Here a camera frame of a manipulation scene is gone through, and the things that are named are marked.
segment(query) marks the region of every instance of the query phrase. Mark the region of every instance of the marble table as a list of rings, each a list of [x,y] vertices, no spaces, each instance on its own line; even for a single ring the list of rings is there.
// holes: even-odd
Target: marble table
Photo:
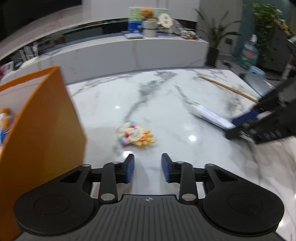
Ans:
[[[236,93],[199,78],[215,79],[258,99],[259,95],[228,70],[174,69],[134,72],[92,79],[67,86],[87,136],[84,162],[93,168],[135,155],[130,184],[118,184],[119,194],[176,194],[179,184],[166,183],[160,165],[162,153],[173,161],[194,167],[214,163],[277,194],[285,213],[277,233],[296,240],[296,140],[294,137],[254,145],[243,139],[230,141],[218,127],[190,114],[195,101],[227,119],[254,103]],[[151,130],[156,143],[147,148],[123,147],[116,130],[136,121]],[[95,185],[92,195],[98,195]],[[204,197],[197,183],[199,198]]]

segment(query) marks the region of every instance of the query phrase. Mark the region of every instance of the wooden stick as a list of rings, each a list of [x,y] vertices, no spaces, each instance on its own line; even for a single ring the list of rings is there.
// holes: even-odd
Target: wooden stick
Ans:
[[[231,91],[233,91],[233,92],[235,92],[235,93],[237,93],[237,94],[239,94],[239,95],[241,95],[241,96],[243,96],[243,97],[245,97],[245,98],[247,98],[247,99],[249,99],[249,100],[251,100],[251,101],[257,103],[257,104],[259,103],[258,100],[254,99],[254,98],[252,98],[251,96],[248,96],[248,95],[246,95],[246,94],[244,94],[244,93],[242,93],[242,92],[240,92],[240,91],[238,91],[238,90],[236,90],[236,89],[234,89],[234,88],[232,88],[232,87],[230,87],[230,86],[227,86],[227,85],[222,84],[222,83],[220,83],[220,82],[217,82],[217,81],[215,81],[215,80],[211,80],[211,79],[209,79],[209,78],[207,78],[207,77],[203,77],[203,76],[199,76],[199,77],[200,77],[201,79],[204,79],[204,80],[210,81],[210,82],[212,82],[212,83],[214,83],[214,84],[216,84],[216,85],[222,86],[222,87],[224,87],[224,88],[226,88],[226,89],[228,89],[228,90],[231,90]]]

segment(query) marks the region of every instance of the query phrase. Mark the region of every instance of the blue stool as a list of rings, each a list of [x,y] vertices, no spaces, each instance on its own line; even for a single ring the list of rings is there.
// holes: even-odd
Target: blue stool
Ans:
[[[256,66],[251,66],[249,68],[248,73],[254,73],[254,74],[257,74],[257,75],[260,75],[260,76],[264,76],[265,75],[265,72],[262,71],[261,69],[257,68]]]

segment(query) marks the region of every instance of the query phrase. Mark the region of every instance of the teddy bear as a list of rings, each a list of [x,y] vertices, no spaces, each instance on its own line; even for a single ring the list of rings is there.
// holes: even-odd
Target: teddy bear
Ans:
[[[150,7],[144,7],[140,10],[141,20],[144,21],[157,21],[156,18],[153,18],[153,10]]]

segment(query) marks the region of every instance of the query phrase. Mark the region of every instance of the white marble surface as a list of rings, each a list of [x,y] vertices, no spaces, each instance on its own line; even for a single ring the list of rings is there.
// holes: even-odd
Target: white marble surface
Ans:
[[[87,135],[85,163],[93,168],[123,161],[135,154],[132,183],[119,184],[119,193],[178,194],[178,184],[165,182],[160,156],[194,167],[214,163],[277,194],[285,214],[277,229],[284,239],[296,240],[296,141],[294,137],[254,145],[243,139],[230,141],[223,131],[191,115],[184,103],[195,101],[217,114],[232,119],[254,103],[199,75],[259,96],[228,70],[175,69],[110,76],[69,85],[68,92]],[[136,121],[150,129],[156,143],[145,149],[122,147],[116,129]],[[199,198],[204,197],[197,184]],[[93,195],[98,194],[98,186]]]
[[[181,37],[95,39],[42,55],[34,63],[7,73],[1,83],[53,65],[60,66],[66,84],[131,71],[202,67],[207,48],[204,40]]]

